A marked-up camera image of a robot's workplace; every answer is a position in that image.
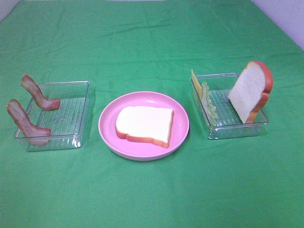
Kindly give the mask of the clear plastic tray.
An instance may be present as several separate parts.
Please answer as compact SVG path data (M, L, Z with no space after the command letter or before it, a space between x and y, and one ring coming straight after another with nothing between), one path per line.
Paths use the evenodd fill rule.
M200 84L203 81L207 82L211 92L211 101L218 114L216 125L211 125L191 79L193 99L201 118L200 122L203 124L204 132L209 139L239 138L264 134L265 126L269 122L265 113L260 110L253 123L242 123L228 98L231 88L238 79L238 74L223 73L196 75L196 77Z
M89 81L53 82L39 85L48 99L60 99L56 110L46 111L30 100L26 113L39 127L49 128L49 137L26 137L17 129L14 139L28 152L79 148L85 142L90 104Z

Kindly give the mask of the yellow cheese slice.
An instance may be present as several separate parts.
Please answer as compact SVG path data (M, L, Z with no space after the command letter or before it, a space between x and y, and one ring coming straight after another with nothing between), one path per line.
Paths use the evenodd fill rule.
M194 85L194 88L199 96L199 99L202 100L203 99L203 87L202 85L199 83L193 69L191 70L191 79Z

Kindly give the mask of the green lettuce leaf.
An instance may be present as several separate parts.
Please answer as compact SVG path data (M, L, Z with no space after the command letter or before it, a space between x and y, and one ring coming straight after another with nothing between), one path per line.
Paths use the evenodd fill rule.
M209 91L209 86L206 81L203 81L201 84L201 102L205 109L206 116L209 119L209 123L211 125L216 125L216 120L218 118L218 114L216 112L216 107L213 105L211 101L211 92Z

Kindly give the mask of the bread slice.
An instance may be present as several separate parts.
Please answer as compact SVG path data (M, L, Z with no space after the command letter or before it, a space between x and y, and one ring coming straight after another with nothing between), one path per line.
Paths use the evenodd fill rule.
M269 68L261 61L249 61L228 94L228 98L244 124L253 123L264 107L273 88Z
M150 106L127 106L116 119L116 135L137 143L169 147L174 110Z

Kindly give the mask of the left clear plastic tray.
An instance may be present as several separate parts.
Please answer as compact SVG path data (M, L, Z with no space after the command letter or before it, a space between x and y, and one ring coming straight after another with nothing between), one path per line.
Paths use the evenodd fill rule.
M49 137L26 137L17 129L14 139L28 152L79 148L85 142L90 104L89 81L53 82L39 85L48 99L60 99L56 110L46 111L30 100L26 113L39 127L49 128Z

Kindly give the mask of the pink round plate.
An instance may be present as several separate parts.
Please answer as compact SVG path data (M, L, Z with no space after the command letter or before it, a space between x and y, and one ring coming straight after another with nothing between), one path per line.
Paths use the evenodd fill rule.
M168 148L151 143L131 142L117 137L115 121L120 110L127 106L138 105L164 107L174 110ZM101 138L109 149L124 158L135 161L153 161L170 155L182 145L187 137L189 128L189 118L182 105L165 94L152 91L138 91L118 97L105 107L98 122Z

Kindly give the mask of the green tablecloth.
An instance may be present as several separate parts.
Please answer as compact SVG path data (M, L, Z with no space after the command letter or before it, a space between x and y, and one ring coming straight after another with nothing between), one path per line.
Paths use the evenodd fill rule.
M209 140L196 74L264 62L274 85L266 132ZM37 83L91 82L89 137L78 149L27 152L6 111ZM111 152L102 110L133 91L167 94L190 131L166 158ZM304 53L249 0L22 1L0 24L0 225L3 228L301 228Z

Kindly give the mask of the right clear plastic tray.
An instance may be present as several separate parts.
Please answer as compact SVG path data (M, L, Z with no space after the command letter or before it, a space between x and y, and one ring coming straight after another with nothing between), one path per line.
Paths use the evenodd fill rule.
M203 81L207 82L211 92L211 101L218 114L216 125L211 125L191 79L193 99L201 118L200 122L203 124L204 132L209 139L239 138L264 134L265 126L269 122L265 113L260 110L253 123L242 123L228 98L231 88L238 79L238 74L223 73L196 75L196 77L200 84Z

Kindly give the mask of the bacon strip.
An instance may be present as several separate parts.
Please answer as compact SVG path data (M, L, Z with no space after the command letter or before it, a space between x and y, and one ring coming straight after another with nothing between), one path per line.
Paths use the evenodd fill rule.
M33 97L38 107L43 110L56 110L60 106L60 99L47 99L39 86L28 75L24 75L21 79L20 85L24 87Z
M42 139L42 137L49 137L51 130L32 124L18 100L11 99L6 109L17 127L24 133L24 136L31 138L29 140L30 144L41 146L49 142L48 139Z

